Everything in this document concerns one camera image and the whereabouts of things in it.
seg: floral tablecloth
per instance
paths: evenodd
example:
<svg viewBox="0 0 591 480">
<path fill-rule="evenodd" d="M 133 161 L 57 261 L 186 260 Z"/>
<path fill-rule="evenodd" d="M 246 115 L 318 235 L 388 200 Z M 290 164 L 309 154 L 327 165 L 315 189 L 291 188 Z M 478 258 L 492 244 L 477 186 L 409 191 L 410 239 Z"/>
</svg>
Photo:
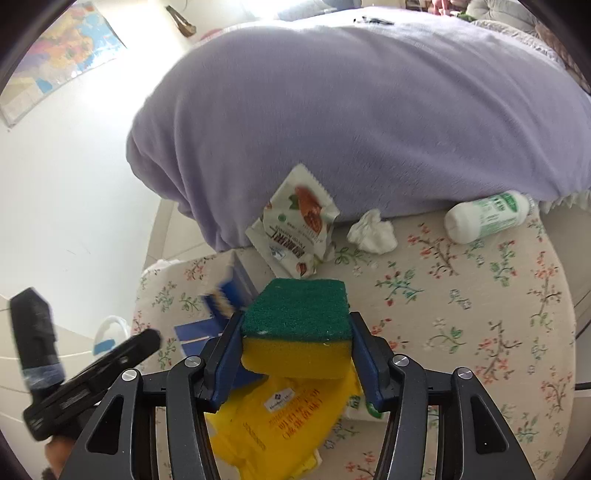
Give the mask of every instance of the floral tablecloth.
<svg viewBox="0 0 591 480">
<path fill-rule="evenodd" d="M 377 256 L 349 244 L 338 228 L 334 260 L 317 277 L 345 282 L 350 309 L 374 335 L 384 337 L 424 368 L 472 369 L 515 433 L 538 480 L 552 479 L 569 426 L 574 391 L 574 311 L 554 248 L 535 212 L 516 228 L 469 245 L 450 242 L 444 212 L 393 220 L 399 246 Z M 254 249 L 237 251 L 255 286 L 272 278 Z M 168 369 L 184 355 L 174 326 L 208 318 L 200 300 L 211 257 L 160 261 L 144 272 L 134 331 L 161 331 L 162 349 L 145 372 Z M 165 422 L 158 412 L 159 428 Z M 423 478 L 434 476 L 437 409 L 430 408 Z M 384 421 L 341 418 L 323 445 L 323 459 L 308 478 L 370 480 Z M 159 434 L 161 478 L 171 478 L 166 435 Z M 221 465 L 224 480 L 237 479 Z"/>
</svg>

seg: snack wrapper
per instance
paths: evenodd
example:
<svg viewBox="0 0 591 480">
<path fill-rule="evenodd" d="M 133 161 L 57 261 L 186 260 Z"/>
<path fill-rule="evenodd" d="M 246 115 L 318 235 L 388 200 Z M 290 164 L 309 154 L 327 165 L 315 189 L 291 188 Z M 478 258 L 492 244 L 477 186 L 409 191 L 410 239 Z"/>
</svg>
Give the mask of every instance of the snack wrapper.
<svg viewBox="0 0 591 480">
<path fill-rule="evenodd" d="M 277 277 L 305 278 L 330 258 L 339 213 L 324 187 L 299 164 L 246 235 Z"/>
</svg>

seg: blue gripper pad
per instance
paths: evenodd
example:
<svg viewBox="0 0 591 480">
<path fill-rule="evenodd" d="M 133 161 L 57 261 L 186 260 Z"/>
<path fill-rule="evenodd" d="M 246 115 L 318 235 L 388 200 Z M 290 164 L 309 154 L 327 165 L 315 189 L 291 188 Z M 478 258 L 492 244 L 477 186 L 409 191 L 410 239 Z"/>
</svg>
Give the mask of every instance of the blue gripper pad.
<svg viewBox="0 0 591 480">
<path fill-rule="evenodd" d="M 363 394 L 377 411 L 390 411 L 400 393 L 393 382 L 388 361 L 394 356 L 388 342 L 369 333 L 359 312 L 349 313 L 353 331 L 352 358 Z"/>
<path fill-rule="evenodd" d="M 217 341 L 203 373 L 210 405 L 217 411 L 228 399 L 242 358 L 242 312 L 236 312 Z"/>
</svg>

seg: white wall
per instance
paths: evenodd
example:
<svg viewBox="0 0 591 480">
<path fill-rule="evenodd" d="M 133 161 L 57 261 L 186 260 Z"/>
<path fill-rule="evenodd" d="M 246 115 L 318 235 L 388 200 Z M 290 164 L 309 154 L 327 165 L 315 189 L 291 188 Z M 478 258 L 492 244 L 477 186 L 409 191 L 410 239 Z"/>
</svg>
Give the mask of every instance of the white wall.
<svg viewBox="0 0 591 480">
<path fill-rule="evenodd" d="M 58 325 L 89 337 L 108 314 L 131 317 L 158 197 L 125 137 L 189 45 L 157 0 L 95 4 L 127 51 L 0 127 L 0 294 L 34 286 Z"/>
</svg>

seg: white bottle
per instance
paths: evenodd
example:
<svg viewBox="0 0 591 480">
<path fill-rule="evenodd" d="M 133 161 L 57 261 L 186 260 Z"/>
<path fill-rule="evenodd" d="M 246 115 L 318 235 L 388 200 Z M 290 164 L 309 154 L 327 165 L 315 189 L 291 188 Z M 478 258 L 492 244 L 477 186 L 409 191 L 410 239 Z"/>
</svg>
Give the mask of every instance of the white bottle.
<svg viewBox="0 0 591 480">
<path fill-rule="evenodd" d="M 515 190 L 473 202 L 458 203 L 446 213 L 447 235 L 457 244 L 469 244 L 512 226 L 521 225 L 534 210 L 529 195 Z"/>
</svg>

